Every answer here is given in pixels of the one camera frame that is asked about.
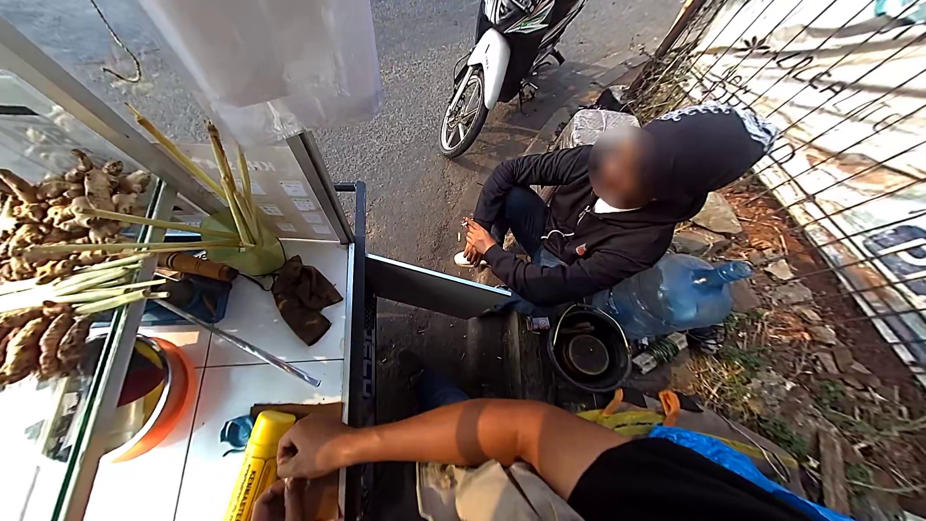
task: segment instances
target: hand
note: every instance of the hand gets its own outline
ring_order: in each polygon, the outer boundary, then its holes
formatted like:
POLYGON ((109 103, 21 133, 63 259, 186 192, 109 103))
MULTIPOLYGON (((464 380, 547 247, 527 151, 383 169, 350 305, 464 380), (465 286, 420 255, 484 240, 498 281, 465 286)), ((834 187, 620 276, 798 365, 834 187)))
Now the hand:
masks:
POLYGON ((479 266, 479 263, 482 262, 482 254, 476 251, 476 247, 472 244, 467 244, 463 247, 463 256, 466 257, 466 260, 473 266, 479 266))
POLYGON ((280 438, 277 475, 311 479, 347 466, 344 442, 354 431, 337 418, 310 414, 280 438))
POLYGON ((304 479, 279 480, 257 498, 251 521, 313 521, 321 505, 320 487, 304 479))
POLYGON ((485 255, 486 250, 498 244, 494 237, 477 222, 469 217, 463 219, 463 222, 466 223, 466 244, 472 246, 480 256, 485 255))

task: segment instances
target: white scooter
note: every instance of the white scooter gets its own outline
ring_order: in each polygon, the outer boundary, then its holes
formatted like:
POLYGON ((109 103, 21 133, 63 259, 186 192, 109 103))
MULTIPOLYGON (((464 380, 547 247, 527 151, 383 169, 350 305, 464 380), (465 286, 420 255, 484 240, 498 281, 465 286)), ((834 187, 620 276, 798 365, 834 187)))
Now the white scooter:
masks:
POLYGON ((441 153, 455 158, 476 141, 489 110, 520 95, 548 58, 562 65, 559 38, 585 0, 482 0, 476 46, 454 67, 454 94, 441 124, 441 153))

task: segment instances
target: wire fence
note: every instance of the wire fence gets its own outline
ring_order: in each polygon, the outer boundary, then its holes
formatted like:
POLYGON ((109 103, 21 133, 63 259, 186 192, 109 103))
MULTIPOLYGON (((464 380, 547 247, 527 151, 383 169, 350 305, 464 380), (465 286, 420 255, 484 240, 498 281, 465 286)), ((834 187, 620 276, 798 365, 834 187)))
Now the wire fence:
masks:
POLYGON ((774 122, 734 206, 772 201, 821 259, 787 283, 835 277, 815 299, 851 298, 926 383, 924 21, 926 0, 689 0, 630 99, 641 123, 709 102, 774 122))

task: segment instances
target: blue water jug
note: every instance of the blue water jug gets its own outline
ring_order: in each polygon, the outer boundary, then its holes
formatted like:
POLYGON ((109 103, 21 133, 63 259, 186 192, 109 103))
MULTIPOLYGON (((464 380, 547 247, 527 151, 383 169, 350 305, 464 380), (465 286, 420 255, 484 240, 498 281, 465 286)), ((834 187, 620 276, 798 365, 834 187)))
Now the blue water jug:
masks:
POLYGON ((630 340, 667 335, 723 322, 732 310, 728 284, 751 274, 749 264, 738 260, 715 268, 691 255, 672 254, 621 281, 594 304, 617 319, 630 340))

